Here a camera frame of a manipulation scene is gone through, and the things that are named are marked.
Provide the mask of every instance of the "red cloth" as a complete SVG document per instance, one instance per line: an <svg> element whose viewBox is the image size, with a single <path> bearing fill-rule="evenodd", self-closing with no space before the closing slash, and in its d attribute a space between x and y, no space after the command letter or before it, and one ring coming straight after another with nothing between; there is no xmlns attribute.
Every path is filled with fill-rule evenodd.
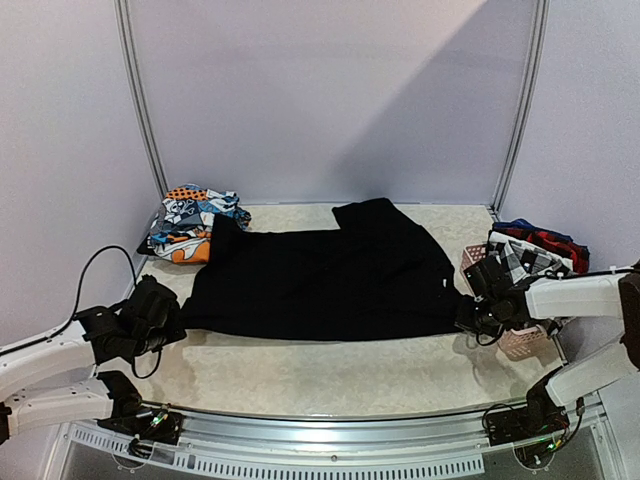
<svg viewBox="0 0 640 480"><path fill-rule="evenodd" d="M589 249L583 245L570 242L553 232L525 228L494 228L493 230L533 243L561 257L570 258L573 260L573 271L576 273L587 273L589 271Z"/></svg>

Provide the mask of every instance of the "metal frame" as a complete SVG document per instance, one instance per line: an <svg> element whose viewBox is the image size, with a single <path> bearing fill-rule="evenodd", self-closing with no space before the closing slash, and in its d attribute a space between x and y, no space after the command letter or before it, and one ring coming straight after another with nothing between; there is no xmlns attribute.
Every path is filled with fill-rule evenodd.
<svg viewBox="0 0 640 480"><path fill-rule="evenodd" d="M621 478L600 398L594 394L585 400L583 428L591 428L607 478ZM186 419L180 443L176 447L156 444L150 463L215 478L457 478L472 473L471 468L480 473L483 454L514 447L489 445L482 411L348 422L182 413ZM575 411L569 416L575 425ZM134 460L126 453L129 440L98 428L95 422L66 424L59 431L43 478L60 478L72 442Z"/></svg>
<svg viewBox="0 0 640 480"><path fill-rule="evenodd" d="M504 205L504 201L509 190L509 184L511 183L511 177L513 176L516 159L524 136L529 110L531 109L533 91L540 67L542 44L544 42L544 32L547 25L548 12L549 0L538 0L533 27L531 30L531 42L529 44L529 53L527 55L524 79L520 90L520 104L516 114L513 133L511 134L507 159L502 173L500 174L498 185L493 195L493 201L489 206L490 211L494 212L498 216L500 215L500 210Z"/></svg>
<svg viewBox="0 0 640 480"><path fill-rule="evenodd" d="M151 173L158 189L160 198L164 198L169 191L167 178L160 160L160 153L153 135L151 127L151 118L147 108L147 101L142 88L142 80L140 78L140 68L136 55L135 42L133 40L133 32L131 28L131 15L129 12L128 0L114 0L116 8L116 19L118 21L118 30L120 31L120 42L122 44L122 53L124 55L125 68L129 79L129 87L131 88L131 99L135 107L140 134L144 142Z"/></svg>

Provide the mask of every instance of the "black garment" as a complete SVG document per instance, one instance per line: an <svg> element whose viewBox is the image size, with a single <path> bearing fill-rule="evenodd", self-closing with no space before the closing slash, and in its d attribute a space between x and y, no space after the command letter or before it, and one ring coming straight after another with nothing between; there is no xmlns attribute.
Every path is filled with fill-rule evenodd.
<svg viewBox="0 0 640 480"><path fill-rule="evenodd" d="M379 340L456 332L461 299L438 243L387 199L333 209L339 230L243 232L217 215L186 328Z"/></svg>

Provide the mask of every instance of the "vent grille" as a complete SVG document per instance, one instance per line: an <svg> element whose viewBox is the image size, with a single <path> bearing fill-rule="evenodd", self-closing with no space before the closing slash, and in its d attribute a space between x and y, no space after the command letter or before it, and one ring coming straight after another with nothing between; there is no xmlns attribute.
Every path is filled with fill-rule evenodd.
<svg viewBox="0 0 640 480"><path fill-rule="evenodd" d="M107 431L73 426L73 441L139 460L127 453L128 441ZM482 455L473 454L437 462L412 463L402 466L278 466L241 463L212 458L202 454L176 452L172 463L149 460L172 470L196 473L201 476L228 480L444 480L484 473Z"/></svg>

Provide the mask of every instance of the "patterned cloth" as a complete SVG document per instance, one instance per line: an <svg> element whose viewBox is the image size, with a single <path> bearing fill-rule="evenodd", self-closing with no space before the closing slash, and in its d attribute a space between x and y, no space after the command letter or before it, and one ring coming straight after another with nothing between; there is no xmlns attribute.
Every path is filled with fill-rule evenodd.
<svg viewBox="0 0 640 480"><path fill-rule="evenodd" d="M500 224L494 224L493 231L525 240L561 257L570 258L573 261L573 271L576 273L589 271L589 249L574 243L571 237L533 226L532 228L503 227Z"/></svg>
<svg viewBox="0 0 640 480"><path fill-rule="evenodd" d="M530 275L573 271L573 261L548 252L532 243L491 232L487 255L497 255L505 272L515 284Z"/></svg>
<svg viewBox="0 0 640 480"><path fill-rule="evenodd" d="M173 263L206 263L215 215L235 219L244 230L251 215L235 192L218 193L187 184L167 193L151 224L147 247Z"/></svg>
<svg viewBox="0 0 640 480"><path fill-rule="evenodd" d="M521 228L523 230L532 230L534 232L548 232L568 242L573 242L573 238L571 238L569 235L565 235L564 233L560 232L554 232L553 230L548 230L545 228L536 227L535 225L527 222L524 218L517 218L512 222L495 222L493 224L493 230L502 231L506 228Z"/></svg>

